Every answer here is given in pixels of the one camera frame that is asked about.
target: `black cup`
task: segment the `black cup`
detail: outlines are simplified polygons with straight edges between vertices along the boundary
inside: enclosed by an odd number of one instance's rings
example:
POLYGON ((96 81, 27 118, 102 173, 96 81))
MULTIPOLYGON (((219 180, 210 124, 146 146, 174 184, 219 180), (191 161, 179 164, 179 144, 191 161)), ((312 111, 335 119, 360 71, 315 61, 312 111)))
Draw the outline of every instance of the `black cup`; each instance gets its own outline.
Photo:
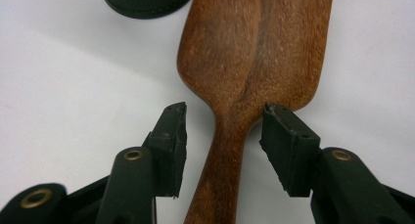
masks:
POLYGON ((189 0, 105 0, 116 12, 134 19, 154 19, 166 16, 189 0))

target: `clamp jaw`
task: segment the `clamp jaw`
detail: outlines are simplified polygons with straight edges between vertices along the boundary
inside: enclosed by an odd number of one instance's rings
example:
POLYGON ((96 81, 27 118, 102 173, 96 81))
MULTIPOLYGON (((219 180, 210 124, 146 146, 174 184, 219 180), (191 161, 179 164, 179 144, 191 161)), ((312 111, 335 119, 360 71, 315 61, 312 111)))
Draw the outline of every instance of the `clamp jaw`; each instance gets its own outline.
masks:
POLYGON ((2 224, 157 223, 156 197, 178 197, 186 160, 186 105, 164 109, 142 147, 121 151, 111 175, 67 195, 40 184, 15 196, 2 224))
POLYGON ((319 148, 293 112, 267 104, 260 144, 290 197, 309 197, 317 224, 414 223, 415 199, 378 182, 354 153, 319 148))

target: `wood grain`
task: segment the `wood grain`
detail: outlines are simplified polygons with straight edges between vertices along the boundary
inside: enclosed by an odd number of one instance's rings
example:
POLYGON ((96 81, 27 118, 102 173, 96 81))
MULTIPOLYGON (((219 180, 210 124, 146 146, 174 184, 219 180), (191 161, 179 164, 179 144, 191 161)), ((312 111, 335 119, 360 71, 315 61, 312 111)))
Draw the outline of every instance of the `wood grain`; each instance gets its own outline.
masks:
POLYGON ((185 223, 235 223, 245 138, 265 103, 314 96, 332 0, 194 0, 178 53, 184 83, 215 133, 185 223))

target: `black plastic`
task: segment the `black plastic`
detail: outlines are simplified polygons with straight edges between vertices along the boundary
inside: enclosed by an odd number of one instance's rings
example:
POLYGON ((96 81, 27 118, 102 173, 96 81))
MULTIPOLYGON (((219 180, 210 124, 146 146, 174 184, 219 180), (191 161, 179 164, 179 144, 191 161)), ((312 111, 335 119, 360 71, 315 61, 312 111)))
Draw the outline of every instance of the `black plastic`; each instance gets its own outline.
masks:
POLYGON ((189 0, 105 0, 116 12, 133 19, 154 19, 166 16, 189 0))
POLYGON ((324 181, 324 188, 313 188, 313 214, 323 216, 321 220, 316 219, 317 224, 413 223, 356 154, 338 148, 324 149, 318 161, 318 171, 318 179, 324 181), (347 157, 337 157, 338 153, 347 157), (328 196, 316 191, 321 189, 328 196), (336 212, 321 209, 327 203, 332 203, 336 212))
POLYGON ((290 197, 308 197, 320 137, 290 110, 267 104, 259 143, 290 197))
POLYGON ((185 103, 167 107, 145 147, 120 152, 110 176, 69 196, 59 184, 19 193, 1 210, 0 223, 157 223, 156 196, 177 197, 180 191, 186 160, 185 115, 185 103))
POLYGON ((411 217, 413 223, 415 223, 415 198, 389 186, 385 186, 385 188, 391 194, 393 199, 399 203, 399 206, 411 217))
POLYGON ((156 223, 152 162, 150 150, 143 147, 116 156, 97 223, 156 223))
POLYGON ((186 162, 186 105, 168 106, 143 147, 153 153, 156 195, 178 197, 186 162))

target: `spoon handle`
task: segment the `spoon handle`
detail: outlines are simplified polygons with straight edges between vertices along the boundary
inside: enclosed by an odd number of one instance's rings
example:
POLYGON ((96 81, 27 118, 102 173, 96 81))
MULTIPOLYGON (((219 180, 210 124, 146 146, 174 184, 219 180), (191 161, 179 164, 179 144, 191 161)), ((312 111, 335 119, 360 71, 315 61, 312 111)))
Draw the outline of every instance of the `spoon handle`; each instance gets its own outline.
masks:
POLYGON ((248 131, 232 119, 216 119, 213 141, 184 223, 235 223, 248 131))

